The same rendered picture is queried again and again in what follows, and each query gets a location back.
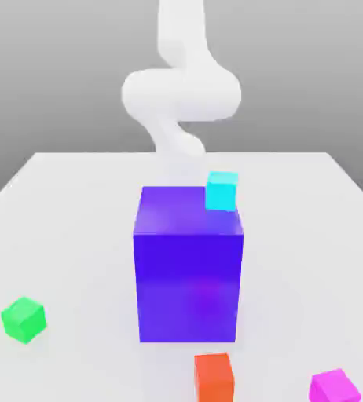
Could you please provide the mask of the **small cyan cube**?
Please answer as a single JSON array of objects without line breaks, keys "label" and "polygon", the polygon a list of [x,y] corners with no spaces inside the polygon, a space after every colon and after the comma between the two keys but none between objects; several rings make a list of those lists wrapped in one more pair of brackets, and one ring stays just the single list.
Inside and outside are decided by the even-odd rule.
[{"label": "small cyan cube", "polygon": [[205,188],[208,210],[235,211],[237,208],[238,173],[211,171]]}]

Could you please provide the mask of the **small orange cube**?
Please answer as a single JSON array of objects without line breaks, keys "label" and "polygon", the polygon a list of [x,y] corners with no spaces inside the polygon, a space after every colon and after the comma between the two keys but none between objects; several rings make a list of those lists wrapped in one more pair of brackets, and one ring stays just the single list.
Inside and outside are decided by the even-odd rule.
[{"label": "small orange cube", "polygon": [[194,356],[197,402],[233,402],[235,378],[227,353]]}]

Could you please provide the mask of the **small green cube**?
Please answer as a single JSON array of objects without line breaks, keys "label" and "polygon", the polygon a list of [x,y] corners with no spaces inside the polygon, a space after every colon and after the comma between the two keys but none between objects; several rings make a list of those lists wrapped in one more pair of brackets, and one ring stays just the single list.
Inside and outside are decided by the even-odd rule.
[{"label": "small green cube", "polygon": [[24,344],[47,327],[43,305],[27,297],[18,298],[4,309],[1,318],[7,335]]}]

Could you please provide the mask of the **small magenta cube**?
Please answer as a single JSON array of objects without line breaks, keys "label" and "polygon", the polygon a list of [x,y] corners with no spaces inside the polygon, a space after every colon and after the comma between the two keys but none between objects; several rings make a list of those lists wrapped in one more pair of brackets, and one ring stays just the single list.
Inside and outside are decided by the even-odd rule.
[{"label": "small magenta cube", "polygon": [[360,402],[361,394],[339,368],[312,376],[309,399],[310,402]]}]

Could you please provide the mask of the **large purple box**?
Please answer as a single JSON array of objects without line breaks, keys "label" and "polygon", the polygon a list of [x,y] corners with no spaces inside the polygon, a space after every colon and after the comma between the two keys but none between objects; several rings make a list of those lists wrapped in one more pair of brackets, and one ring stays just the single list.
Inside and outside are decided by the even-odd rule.
[{"label": "large purple box", "polygon": [[145,186],[133,232],[141,342],[234,342],[244,231],[203,187]]}]

